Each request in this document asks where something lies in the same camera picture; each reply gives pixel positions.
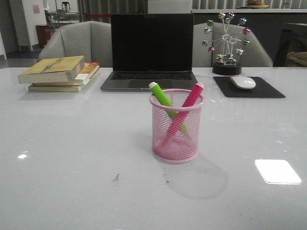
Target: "laptop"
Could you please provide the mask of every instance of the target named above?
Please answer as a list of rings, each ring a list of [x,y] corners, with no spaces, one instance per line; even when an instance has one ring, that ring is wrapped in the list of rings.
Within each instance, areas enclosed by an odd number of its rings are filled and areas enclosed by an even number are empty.
[[[113,71],[101,85],[109,91],[192,89],[194,17],[184,14],[113,14]]]

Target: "pen holder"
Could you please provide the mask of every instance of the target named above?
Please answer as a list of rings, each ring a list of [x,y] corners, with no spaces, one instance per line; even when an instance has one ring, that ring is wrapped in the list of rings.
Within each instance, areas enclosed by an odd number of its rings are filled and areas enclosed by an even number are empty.
[[[167,89],[163,92],[174,107],[161,105],[154,95],[149,98],[153,113],[153,151],[164,161],[190,161],[198,154],[201,107],[205,99],[200,95],[193,106],[182,107],[190,90]],[[179,114],[184,115],[181,122],[176,119]]]

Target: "computer mouse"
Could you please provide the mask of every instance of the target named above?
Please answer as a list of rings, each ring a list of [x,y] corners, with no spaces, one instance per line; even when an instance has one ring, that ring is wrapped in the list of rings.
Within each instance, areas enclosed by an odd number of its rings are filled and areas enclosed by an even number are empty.
[[[233,76],[230,77],[231,82],[241,90],[250,90],[256,86],[255,81],[250,77]]]

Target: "black mouse pad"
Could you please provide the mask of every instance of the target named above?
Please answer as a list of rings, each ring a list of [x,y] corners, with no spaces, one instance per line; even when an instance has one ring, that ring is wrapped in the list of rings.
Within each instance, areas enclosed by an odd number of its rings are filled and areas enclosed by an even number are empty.
[[[280,93],[273,86],[268,84],[260,77],[251,77],[256,86],[250,90],[240,90],[236,88],[230,80],[230,77],[213,77],[223,94],[226,97],[255,97],[255,98],[285,98],[286,96]]]

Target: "black laptop screen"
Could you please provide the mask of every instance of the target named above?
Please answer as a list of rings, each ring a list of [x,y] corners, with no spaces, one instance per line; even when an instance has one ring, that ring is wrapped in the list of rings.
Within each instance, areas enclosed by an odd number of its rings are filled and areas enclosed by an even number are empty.
[[[113,14],[113,70],[192,70],[193,22],[193,14]]]

